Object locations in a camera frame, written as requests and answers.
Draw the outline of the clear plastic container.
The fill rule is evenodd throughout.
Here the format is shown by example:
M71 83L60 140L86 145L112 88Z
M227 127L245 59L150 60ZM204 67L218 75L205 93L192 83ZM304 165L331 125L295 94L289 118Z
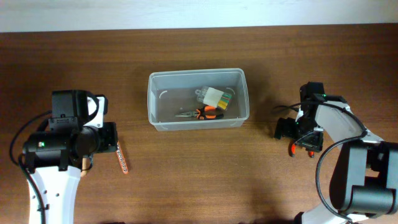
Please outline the clear plastic container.
M208 89L219 90L226 103L208 114L224 116L208 120L197 115L181 116L208 106ZM151 125L158 131L240 127L249 118L249 95L244 71L240 68L155 72L149 76L147 109Z

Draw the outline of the orange socket rail strip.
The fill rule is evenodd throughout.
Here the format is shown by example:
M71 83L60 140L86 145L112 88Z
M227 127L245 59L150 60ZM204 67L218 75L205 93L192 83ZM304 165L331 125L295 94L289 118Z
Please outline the orange socket rail strip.
M127 162L125 160L125 157L124 157L124 154L123 154L123 151L121 149L121 145L119 142L117 142L117 144L116 144L116 155L117 155L119 165L121 167L122 172L124 174L128 174L129 169L128 169Z

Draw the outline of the pack of coloured bits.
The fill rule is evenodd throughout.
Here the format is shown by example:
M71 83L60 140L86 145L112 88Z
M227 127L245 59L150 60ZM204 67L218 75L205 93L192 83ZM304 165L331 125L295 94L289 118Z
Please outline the pack of coloured bits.
M216 88L204 86L201 90L195 90L197 101L208 106L227 110L232 100L232 94Z

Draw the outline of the orange scraper wooden handle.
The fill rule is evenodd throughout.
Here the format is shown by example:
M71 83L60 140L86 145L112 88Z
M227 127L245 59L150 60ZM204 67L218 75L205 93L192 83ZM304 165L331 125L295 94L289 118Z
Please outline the orange scraper wooden handle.
M88 160L88 158L83 158L82 160L82 170L80 173L80 177L84 177L87 174L87 168L89 168L90 166L90 161Z

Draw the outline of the orange black needle-nose pliers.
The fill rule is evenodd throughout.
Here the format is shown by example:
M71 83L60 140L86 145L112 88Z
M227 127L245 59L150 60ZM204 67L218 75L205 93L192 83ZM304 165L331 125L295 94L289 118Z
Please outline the orange black needle-nose pliers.
M202 108L196 109L195 111L177 114L175 115L175 117L196 118L199 120L215 120L224 118L224 114L223 111L219 108L204 106Z

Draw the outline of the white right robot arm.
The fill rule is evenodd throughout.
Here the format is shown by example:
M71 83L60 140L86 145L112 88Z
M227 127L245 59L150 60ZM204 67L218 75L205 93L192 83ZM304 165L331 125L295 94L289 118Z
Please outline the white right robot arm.
M358 223L397 213L397 144L372 133L352 113L342 96L327 95L323 84L308 82L300 87L300 102L278 106L291 109L296 118L279 118L276 139L289 138L290 156L296 147L308 155L321 154L315 170L315 185L321 203L298 213L294 223ZM320 186L321 166L334 148L340 154L334 168L329 197Z

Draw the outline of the small red cutting pliers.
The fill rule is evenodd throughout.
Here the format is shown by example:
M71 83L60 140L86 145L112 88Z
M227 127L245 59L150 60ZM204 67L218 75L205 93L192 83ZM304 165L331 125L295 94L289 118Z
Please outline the small red cutting pliers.
M315 153L313 151L311 151L310 148L308 148L307 146L304 146L302 144L293 142L293 141L289 145L289 156L290 157L295 157L297 148L306 150L308 152L308 156L310 158L314 158L315 157Z

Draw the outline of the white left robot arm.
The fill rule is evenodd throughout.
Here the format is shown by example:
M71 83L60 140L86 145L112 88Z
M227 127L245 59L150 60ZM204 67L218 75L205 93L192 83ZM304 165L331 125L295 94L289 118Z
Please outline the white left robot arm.
M30 194L29 223L73 223L83 166L93 156L116 152L116 123L105 122L108 99L85 90L52 93L52 110L23 145L19 166Z

